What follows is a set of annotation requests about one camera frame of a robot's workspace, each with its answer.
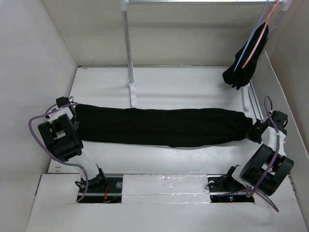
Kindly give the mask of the black trousers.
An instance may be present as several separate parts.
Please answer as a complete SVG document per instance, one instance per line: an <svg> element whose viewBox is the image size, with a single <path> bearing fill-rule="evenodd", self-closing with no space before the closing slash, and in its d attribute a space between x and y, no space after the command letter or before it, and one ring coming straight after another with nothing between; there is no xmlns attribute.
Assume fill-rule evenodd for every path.
<svg viewBox="0 0 309 232"><path fill-rule="evenodd" d="M77 133L83 141L128 145L201 147L245 139L253 119L221 108L117 109L79 104Z"/></svg>

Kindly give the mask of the blue clothes hanger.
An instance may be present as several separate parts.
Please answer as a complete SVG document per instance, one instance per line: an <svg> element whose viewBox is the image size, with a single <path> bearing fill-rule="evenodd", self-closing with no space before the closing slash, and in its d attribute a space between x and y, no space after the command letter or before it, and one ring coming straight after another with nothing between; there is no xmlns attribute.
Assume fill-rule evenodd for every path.
<svg viewBox="0 0 309 232"><path fill-rule="evenodd" d="M254 35L256 29L258 28L258 26L260 25L260 22L262 21L262 19L263 19L263 17L264 17L264 10L265 10L266 5L267 5L268 2L269 2L269 0L266 0L265 3L264 3L264 6L263 6L263 8L262 8L262 10L261 10L261 13L260 13L260 15L259 15L259 18L258 18L258 20L257 20L257 22L256 22L256 24L255 24L255 26L254 26L254 28L253 28L253 30L252 30L252 32L251 32L251 34L250 34L248 40L247 40L247 42L246 42L246 44L245 44L245 46L244 46L244 48L243 48L243 50L242 50L242 53L241 53L241 55L240 55L240 57L239 57L239 59L238 59L236 65L235 65L235 67L234 67L234 72L235 72L236 69L238 68L239 63L240 63L242 57L244 56L244 53L245 53L247 47L249 46L249 43L250 43L250 41L251 41L251 39L252 39L252 37L253 37L253 35Z"/></svg>

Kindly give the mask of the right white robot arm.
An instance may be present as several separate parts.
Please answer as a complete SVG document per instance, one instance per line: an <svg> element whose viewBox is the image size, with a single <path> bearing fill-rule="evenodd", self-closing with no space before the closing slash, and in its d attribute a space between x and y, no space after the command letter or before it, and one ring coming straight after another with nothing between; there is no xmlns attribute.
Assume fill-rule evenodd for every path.
<svg viewBox="0 0 309 232"><path fill-rule="evenodd" d="M240 175L229 174L223 178L224 187L235 190L241 180L253 187L253 192L267 196L278 189L294 166L284 152L288 116L281 111L271 111L262 120L257 120L247 131L246 139L261 146L245 164Z"/></svg>

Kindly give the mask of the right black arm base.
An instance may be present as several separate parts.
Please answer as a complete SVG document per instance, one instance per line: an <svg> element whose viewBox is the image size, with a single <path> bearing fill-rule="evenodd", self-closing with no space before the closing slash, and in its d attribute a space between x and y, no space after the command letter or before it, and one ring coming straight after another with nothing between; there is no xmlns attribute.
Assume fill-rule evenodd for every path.
<svg viewBox="0 0 309 232"><path fill-rule="evenodd" d="M210 177L205 187L210 193L211 203L254 203L254 198L247 198L245 186L233 178Z"/></svg>

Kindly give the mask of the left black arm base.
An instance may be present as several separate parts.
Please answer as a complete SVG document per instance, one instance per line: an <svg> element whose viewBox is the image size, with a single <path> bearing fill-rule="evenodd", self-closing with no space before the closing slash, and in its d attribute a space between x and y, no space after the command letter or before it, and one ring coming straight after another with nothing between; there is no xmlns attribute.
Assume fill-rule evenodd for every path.
<svg viewBox="0 0 309 232"><path fill-rule="evenodd" d="M79 191L77 195L78 203L121 203L123 174L107 174L107 182L100 184L89 184L85 191L85 181L76 181Z"/></svg>

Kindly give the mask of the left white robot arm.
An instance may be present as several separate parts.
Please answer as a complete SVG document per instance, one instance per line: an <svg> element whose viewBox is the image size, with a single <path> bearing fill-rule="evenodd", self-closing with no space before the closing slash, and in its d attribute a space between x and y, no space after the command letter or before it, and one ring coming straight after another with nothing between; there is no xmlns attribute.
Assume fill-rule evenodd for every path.
<svg viewBox="0 0 309 232"><path fill-rule="evenodd" d="M108 180L103 170L82 152L84 145L77 133L74 103L67 97L56 99L56 104L48 110L46 121L38 125L38 130L47 150L65 164L81 170L82 179L76 182L81 189L88 187L104 191Z"/></svg>

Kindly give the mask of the black garment on hanger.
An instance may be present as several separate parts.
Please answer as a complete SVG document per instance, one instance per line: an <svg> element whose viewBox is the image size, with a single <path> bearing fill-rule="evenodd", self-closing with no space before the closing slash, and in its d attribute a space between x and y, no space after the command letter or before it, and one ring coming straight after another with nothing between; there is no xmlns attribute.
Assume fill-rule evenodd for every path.
<svg viewBox="0 0 309 232"><path fill-rule="evenodd" d="M252 78L256 65L262 51L267 42L268 26L266 26L264 33L256 47L255 45L260 38L266 23L261 24L254 32L248 46L246 44L235 54L234 63L223 72L222 77L226 84L231 85L232 88L239 90L246 86Z"/></svg>

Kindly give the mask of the pink clothes hanger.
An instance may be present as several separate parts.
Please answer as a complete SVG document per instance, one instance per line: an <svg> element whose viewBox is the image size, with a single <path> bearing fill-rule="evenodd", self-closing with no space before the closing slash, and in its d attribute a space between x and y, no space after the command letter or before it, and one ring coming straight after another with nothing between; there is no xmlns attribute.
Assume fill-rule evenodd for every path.
<svg viewBox="0 0 309 232"><path fill-rule="evenodd" d="M262 39L262 37L263 37L263 35L264 35L265 31L266 31L266 28L267 28L267 26L268 26L268 24L269 24L269 22L270 22L270 20L271 20L271 18L273 16L273 14L275 13L276 9L278 8L279 3L280 3L280 1L276 0L274 5L273 5L273 7L272 7L272 9L269 11L269 13L267 15L267 18L266 18L266 21L265 21L265 24L262 27L262 30L261 30L259 36L257 37L256 43L255 43L254 47L252 48L251 53L249 54L248 58L246 59L246 61L242 65L242 69L244 69L247 66L247 64L251 60L252 56L254 55L258 45L261 42L261 39Z"/></svg>

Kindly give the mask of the silver clothes rack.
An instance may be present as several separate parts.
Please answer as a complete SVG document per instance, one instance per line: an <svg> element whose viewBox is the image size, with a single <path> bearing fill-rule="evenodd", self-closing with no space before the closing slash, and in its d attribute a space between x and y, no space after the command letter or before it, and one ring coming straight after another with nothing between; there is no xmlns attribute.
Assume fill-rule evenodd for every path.
<svg viewBox="0 0 309 232"><path fill-rule="evenodd" d="M126 44L126 57L128 64L128 81L127 85L130 92L130 106L132 108L136 108L137 104L137 82L134 78L134 70L133 70L133 59L131 54L131 46L130 46L130 38L129 38L129 26L128 26L128 18L127 18L127 7L129 5L138 5L138 4L263 4L263 8L259 15L258 21L254 26L254 30L257 29L259 23L261 23L264 15L263 12L267 4L273 4L273 8L270 10L267 18L266 25L269 24L272 16L275 13L275 10L278 8L279 4L282 4L281 10L278 14L278 17L275 20L275 24L271 28L271 32L268 35L268 39L270 39L272 33L278 26L282 16L289 9L292 1L291 0L121 0L120 7L122 12L122 19L124 23L124 34L125 34L125 44Z"/></svg>

